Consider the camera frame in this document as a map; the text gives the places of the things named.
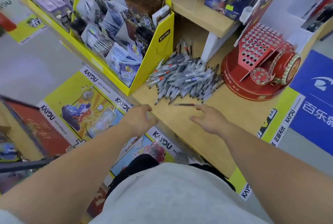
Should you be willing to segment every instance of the forearm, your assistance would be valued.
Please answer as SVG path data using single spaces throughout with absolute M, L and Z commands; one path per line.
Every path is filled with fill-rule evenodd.
M 56 159 L 0 197 L 26 223 L 79 223 L 131 133 L 118 124 Z
M 332 223 L 332 179 L 235 124 L 219 136 L 275 223 Z

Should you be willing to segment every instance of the blue poster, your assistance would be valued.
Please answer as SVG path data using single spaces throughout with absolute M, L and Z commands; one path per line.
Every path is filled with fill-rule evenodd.
M 333 60 L 310 51 L 290 87 L 305 96 L 290 127 L 333 155 Z

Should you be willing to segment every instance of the gray floor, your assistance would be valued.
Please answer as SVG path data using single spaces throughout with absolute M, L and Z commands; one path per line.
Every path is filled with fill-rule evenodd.
M 333 58 L 333 36 L 313 49 Z M 0 38 L 0 51 L 0 94 L 31 104 L 38 104 L 82 66 L 48 29 L 23 45 L 5 35 Z M 294 130 L 287 130 L 279 148 L 333 176 L 333 157 Z M 253 194 L 247 204 L 271 222 Z

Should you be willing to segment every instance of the yellow display box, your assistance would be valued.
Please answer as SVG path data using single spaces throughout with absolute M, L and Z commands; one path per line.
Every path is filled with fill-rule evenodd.
M 74 0 L 74 9 L 79 0 Z M 165 0 L 166 4 L 171 7 L 171 0 Z M 112 81 L 125 95 L 129 96 L 140 87 L 148 76 L 155 70 L 157 64 L 162 59 L 167 59 L 173 52 L 173 25 L 174 13 L 162 21 L 156 28 L 152 41 L 147 49 L 141 66 L 131 84 L 127 87 L 106 64 L 104 60 L 98 57 L 92 50 L 83 43 L 67 33 L 59 24 L 53 21 L 31 0 L 27 0 L 28 6 L 37 14 L 46 24 L 52 26 L 62 37 L 72 44 L 86 59 L 88 59 L 96 68 L 98 68 L 110 81 Z

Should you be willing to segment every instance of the shirt sleeve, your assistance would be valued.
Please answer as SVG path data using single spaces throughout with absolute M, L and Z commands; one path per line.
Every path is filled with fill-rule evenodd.
M 0 210 L 0 224 L 24 224 L 17 217 L 6 210 Z

